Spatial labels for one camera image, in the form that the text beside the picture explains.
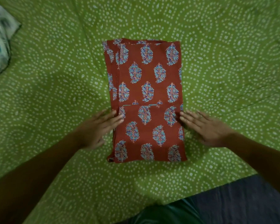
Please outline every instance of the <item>dark green fabric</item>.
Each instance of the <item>dark green fabric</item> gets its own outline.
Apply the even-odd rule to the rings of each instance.
[[[167,205],[153,205],[145,208],[129,220],[129,224],[204,224],[198,208],[190,198]]]

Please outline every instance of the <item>person's left arm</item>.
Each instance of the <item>person's left arm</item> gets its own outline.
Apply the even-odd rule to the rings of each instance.
[[[56,175],[81,148],[97,148],[102,136],[122,123],[116,111],[104,111],[83,122],[74,132],[0,178],[0,223],[22,223]]]

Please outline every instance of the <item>green patterned fabric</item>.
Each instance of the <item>green patterned fabric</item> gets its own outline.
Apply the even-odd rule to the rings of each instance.
[[[0,75],[0,176],[110,107],[102,40],[180,41],[184,107],[280,150],[280,0],[0,0],[22,28]],[[26,223],[114,223],[255,171],[186,133],[187,162],[79,151]]]

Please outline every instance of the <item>hand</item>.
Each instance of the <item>hand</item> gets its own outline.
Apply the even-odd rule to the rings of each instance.
[[[180,120],[199,134],[198,140],[210,147],[225,147],[225,138],[235,133],[227,124],[203,112],[196,114],[187,110],[180,115]]]
[[[73,135],[81,147],[93,150],[102,146],[105,143],[102,137],[123,122],[122,115],[114,117],[116,110],[106,115],[104,113],[105,110],[94,114],[74,130]]]

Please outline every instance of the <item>folded red fabric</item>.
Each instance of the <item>folded red fabric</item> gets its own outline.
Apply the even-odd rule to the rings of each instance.
[[[184,161],[180,43],[103,41],[111,107],[124,114],[109,162]]]

